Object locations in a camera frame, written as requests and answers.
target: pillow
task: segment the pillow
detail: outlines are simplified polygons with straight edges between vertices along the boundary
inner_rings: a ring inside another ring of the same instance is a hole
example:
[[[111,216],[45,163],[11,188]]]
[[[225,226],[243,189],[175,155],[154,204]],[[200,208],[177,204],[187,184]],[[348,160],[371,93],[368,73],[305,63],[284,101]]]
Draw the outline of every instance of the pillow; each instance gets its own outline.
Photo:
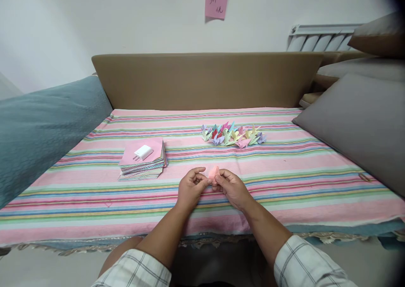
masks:
[[[319,96],[322,95],[323,92],[315,92],[315,93],[307,93],[304,94],[304,96],[300,100],[300,106],[303,108],[309,107],[311,104],[313,104]]]
[[[347,45],[377,56],[404,58],[404,33],[401,13],[396,12],[356,28]]]
[[[293,122],[405,196],[405,84],[348,74]]]
[[[402,81],[405,79],[405,60],[388,58],[358,58],[333,63],[319,68],[313,81],[325,88],[348,73],[385,79]]]
[[[2,100],[0,208],[28,188],[111,111],[96,76]]]

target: hand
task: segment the hand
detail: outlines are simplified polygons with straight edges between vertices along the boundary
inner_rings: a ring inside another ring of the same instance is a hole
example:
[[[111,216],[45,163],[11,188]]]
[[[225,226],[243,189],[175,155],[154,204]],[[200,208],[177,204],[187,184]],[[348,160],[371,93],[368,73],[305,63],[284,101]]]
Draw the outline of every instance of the hand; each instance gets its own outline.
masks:
[[[193,211],[201,193],[212,183],[212,180],[200,174],[203,171],[205,171],[205,167],[191,169],[178,185],[176,206],[185,212],[191,213]]]
[[[218,184],[212,186],[214,192],[223,192],[232,206],[242,212],[256,204],[245,184],[237,175],[226,169],[219,170],[219,174],[215,176]]]

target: floor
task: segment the floor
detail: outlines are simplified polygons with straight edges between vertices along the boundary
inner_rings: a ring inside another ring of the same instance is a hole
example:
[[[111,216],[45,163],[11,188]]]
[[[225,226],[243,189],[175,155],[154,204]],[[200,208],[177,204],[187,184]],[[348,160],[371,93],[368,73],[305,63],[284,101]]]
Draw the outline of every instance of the floor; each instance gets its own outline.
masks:
[[[385,250],[377,239],[320,245],[359,287],[390,286],[403,252]],[[75,253],[67,257],[53,251],[27,248],[0,257],[0,285],[7,287],[90,286],[108,253]],[[222,244],[218,249],[180,248],[173,264],[173,279],[181,284],[226,280],[235,286],[260,286],[265,264],[254,242]]]

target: leg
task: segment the leg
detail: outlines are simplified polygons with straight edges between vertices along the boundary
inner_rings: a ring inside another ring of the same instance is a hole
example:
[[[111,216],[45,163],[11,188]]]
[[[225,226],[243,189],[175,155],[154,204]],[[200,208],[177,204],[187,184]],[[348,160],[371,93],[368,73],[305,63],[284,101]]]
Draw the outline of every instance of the leg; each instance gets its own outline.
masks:
[[[105,260],[98,277],[100,277],[104,272],[106,272],[112,265],[115,264],[116,261],[124,254],[124,252],[128,251],[129,249],[134,249],[143,238],[138,236],[134,236],[130,239],[127,239],[122,244],[119,244],[107,257]]]

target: person's right hand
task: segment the person's right hand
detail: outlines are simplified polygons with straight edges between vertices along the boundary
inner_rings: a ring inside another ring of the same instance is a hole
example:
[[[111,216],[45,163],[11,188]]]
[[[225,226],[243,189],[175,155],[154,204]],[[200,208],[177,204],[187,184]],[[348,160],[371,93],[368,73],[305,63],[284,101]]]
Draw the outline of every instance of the person's right hand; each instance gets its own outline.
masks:
[[[219,174],[215,176],[218,184],[212,185],[214,192],[223,192],[232,206],[242,212],[256,203],[243,181],[237,175],[227,169],[219,170]]]

